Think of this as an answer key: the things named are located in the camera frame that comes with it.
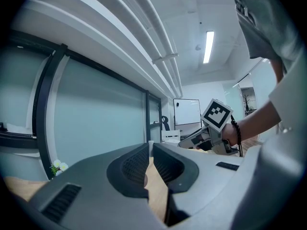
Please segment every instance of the whiteboard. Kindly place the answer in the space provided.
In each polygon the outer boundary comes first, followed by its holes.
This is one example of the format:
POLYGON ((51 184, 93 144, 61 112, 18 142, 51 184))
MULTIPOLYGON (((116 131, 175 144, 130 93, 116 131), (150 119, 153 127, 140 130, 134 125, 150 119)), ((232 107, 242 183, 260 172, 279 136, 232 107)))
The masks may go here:
POLYGON ((186 125, 201 122, 199 100, 174 99, 175 125, 186 125))

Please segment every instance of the white ceiling pipe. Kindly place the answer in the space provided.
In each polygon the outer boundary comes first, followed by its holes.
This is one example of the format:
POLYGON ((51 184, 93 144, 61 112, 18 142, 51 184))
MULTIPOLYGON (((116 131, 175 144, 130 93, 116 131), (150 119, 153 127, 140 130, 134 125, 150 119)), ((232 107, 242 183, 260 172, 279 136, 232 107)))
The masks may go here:
MULTIPOLYGON (((152 60, 161 57, 161 54, 154 44, 152 38, 145 30, 141 22, 135 16, 135 14, 126 6, 122 0, 97 0, 104 5, 111 13, 113 13, 135 36, 145 51, 148 53, 152 60)), ((166 81, 169 83, 171 89, 174 91, 176 97, 179 96, 171 75, 164 62, 157 63, 156 66, 159 68, 161 73, 164 75, 166 81)))
MULTIPOLYGON (((143 13, 146 15, 147 19, 150 21, 151 25, 156 31, 158 38, 166 52, 166 55, 173 54, 174 52, 172 49, 172 45, 168 39, 166 30, 152 2, 150 0, 135 0, 135 1, 138 3, 139 7, 142 9, 143 13)), ((175 73, 175 78, 178 82, 180 98, 181 98, 183 96, 183 93, 182 93, 182 87, 181 87, 181 81, 180 81, 180 75, 179 75, 177 63, 174 58, 170 59, 170 62, 171 62, 172 68, 175 73)))

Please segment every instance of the black bracelet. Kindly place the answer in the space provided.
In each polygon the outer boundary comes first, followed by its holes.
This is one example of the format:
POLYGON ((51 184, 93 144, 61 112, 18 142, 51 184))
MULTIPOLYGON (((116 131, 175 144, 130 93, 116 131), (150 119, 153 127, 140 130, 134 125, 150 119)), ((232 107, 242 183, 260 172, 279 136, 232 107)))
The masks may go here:
POLYGON ((239 153, 240 153, 240 157, 243 156, 243 150, 242 150, 242 146, 241 146, 241 131, 240 131, 240 127, 237 124, 237 122, 235 121, 234 117, 231 115, 231 124, 236 128, 236 134, 238 136, 238 146, 239 146, 239 153))
POLYGON ((236 123, 234 117, 232 117, 231 115, 231 124, 236 128, 236 133, 237 133, 237 136, 238 136, 238 145, 241 145, 241 131, 240 131, 240 127, 239 125, 236 123))

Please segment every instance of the wooden table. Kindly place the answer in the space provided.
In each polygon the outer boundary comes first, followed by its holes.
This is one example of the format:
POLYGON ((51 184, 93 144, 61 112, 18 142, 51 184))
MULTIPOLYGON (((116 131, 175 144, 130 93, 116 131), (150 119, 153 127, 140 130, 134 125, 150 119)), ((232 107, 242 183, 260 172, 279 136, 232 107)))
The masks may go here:
MULTIPOLYGON (((191 149, 190 151, 205 152, 195 149, 191 149)), ((149 207, 152 209, 153 213, 164 222, 167 204, 167 186, 159 175, 153 162, 154 158, 149 158, 149 166, 146 170, 148 182, 145 188, 149 191, 149 207)), ((48 182, 26 181, 16 177, 5 177, 4 181, 11 192, 22 197, 26 201, 29 201, 30 198, 48 182)))

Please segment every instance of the hand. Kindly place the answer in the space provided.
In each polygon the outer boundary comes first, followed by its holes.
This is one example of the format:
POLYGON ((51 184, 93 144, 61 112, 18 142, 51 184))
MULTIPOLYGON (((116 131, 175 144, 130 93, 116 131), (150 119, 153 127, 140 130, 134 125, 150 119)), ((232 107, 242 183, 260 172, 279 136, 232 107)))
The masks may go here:
POLYGON ((226 124, 222 129, 222 139, 228 140, 230 146, 234 146, 238 143, 238 136, 236 134, 236 128, 231 124, 226 124))

